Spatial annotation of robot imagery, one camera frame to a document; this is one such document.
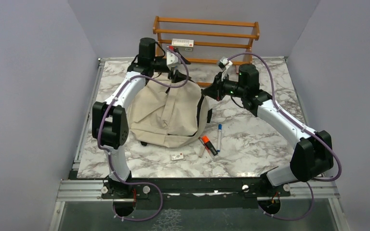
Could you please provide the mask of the beige canvas backpack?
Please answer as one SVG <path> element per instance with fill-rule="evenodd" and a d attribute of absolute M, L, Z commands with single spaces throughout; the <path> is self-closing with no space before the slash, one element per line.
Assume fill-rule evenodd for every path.
<path fill-rule="evenodd" d="M 210 123 L 212 109 L 201 87 L 191 79 L 149 81 L 128 110 L 133 137 L 145 144 L 179 148 L 196 141 Z"/>

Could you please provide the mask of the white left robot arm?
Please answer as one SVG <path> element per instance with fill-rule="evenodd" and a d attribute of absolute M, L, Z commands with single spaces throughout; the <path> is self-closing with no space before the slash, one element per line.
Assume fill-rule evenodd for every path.
<path fill-rule="evenodd" d="M 116 182 L 114 192 L 122 198 L 132 193 L 132 184 L 127 181 L 131 171 L 124 150 L 129 133 L 126 109 L 149 81 L 174 88 L 153 78 L 155 72 L 168 73 L 179 65 L 187 68 L 190 64 L 177 48 L 167 47 L 162 56 L 157 56 L 157 47 L 162 46 L 155 39 L 141 38 L 138 54 L 127 68 L 123 82 L 110 97 L 92 106 L 92 136 L 106 154 L 109 178 Z"/>

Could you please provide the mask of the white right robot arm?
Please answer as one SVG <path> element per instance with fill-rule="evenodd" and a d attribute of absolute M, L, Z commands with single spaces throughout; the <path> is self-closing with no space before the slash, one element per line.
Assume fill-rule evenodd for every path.
<path fill-rule="evenodd" d="M 299 120 L 283 112 L 273 97 L 260 89 L 259 71 L 255 65 L 241 65 L 237 81 L 229 80 L 219 72 L 214 81 L 202 90 L 202 94 L 217 101 L 226 95 L 240 98 L 244 109 L 271 125 L 294 148 L 288 164 L 260 176 L 259 191 L 263 195 L 272 195 L 279 185 L 285 183 L 307 182 L 333 167 L 330 134 L 324 130 L 317 132 L 305 128 Z"/>

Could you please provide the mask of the white and grey box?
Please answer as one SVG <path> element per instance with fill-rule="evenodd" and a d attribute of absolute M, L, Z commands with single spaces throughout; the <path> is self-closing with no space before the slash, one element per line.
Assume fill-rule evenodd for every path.
<path fill-rule="evenodd" d="M 171 45 L 179 51 L 193 51 L 194 41 L 192 39 L 173 38 Z"/>

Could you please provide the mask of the blue whiteboard marker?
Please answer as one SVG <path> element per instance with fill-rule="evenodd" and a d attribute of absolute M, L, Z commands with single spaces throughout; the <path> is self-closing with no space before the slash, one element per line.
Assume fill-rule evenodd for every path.
<path fill-rule="evenodd" d="M 218 125 L 218 134 L 217 134 L 217 152 L 221 151 L 221 139 L 222 139 L 222 124 Z"/>

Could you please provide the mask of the orange wooden shelf rack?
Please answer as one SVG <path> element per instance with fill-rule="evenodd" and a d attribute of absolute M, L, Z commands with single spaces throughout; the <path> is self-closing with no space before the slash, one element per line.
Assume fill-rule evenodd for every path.
<path fill-rule="evenodd" d="M 164 45 L 173 39 L 185 45 L 182 51 L 195 64 L 215 64 L 226 51 L 251 52 L 260 38 L 258 22 L 185 19 L 156 16 L 153 34 Z"/>

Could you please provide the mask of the red pen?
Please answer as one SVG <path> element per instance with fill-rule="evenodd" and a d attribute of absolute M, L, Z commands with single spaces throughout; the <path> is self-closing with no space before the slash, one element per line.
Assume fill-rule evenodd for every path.
<path fill-rule="evenodd" d="M 204 143 L 204 141 L 202 140 L 202 138 L 201 138 L 201 137 L 199 137 L 198 139 L 199 139 L 199 141 L 201 142 L 202 147 L 205 147 L 205 148 L 206 148 L 206 150 L 205 150 L 205 152 L 204 152 L 204 153 L 207 153 L 207 155 L 208 155 L 210 158 L 214 158 L 213 154 L 210 152 L 209 148 L 206 146 L 206 144 Z"/>

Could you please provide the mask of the orange highlighter marker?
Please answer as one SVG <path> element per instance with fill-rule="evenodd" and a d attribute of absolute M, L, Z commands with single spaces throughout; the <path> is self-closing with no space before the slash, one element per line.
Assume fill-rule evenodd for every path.
<path fill-rule="evenodd" d="M 203 136 L 202 140 L 204 141 L 206 146 L 209 148 L 209 150 L 213 154 L 213 156 L 218 155 L 218 152 L 217 152 L 216 148 L 213 146 L 212 142 L 210 141 L 210 139 L 207 136 Z"/>

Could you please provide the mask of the small white eraser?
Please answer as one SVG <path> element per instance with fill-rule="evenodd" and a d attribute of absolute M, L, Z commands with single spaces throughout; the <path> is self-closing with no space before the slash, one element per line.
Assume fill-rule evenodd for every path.
<path fill-rule="evenodd" d="M 179 161 L 184 159 L 184 154 L 183 153 L 177 153 L 177 154 L 172 154 L 171 155 L 171 160 L 172 161 Z"/>

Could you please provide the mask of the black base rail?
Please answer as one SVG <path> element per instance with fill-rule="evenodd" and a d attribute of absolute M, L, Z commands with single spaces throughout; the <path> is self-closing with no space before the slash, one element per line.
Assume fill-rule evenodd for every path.
<path fill-rule="evenodd" d="M 131 178 L 128 183 L 104 179 L 101 198 L 117 207 L 141 210 L 256 209 L 259 200 L 290 196 L 283 186 L 266 186 L 259 177 Z"/>

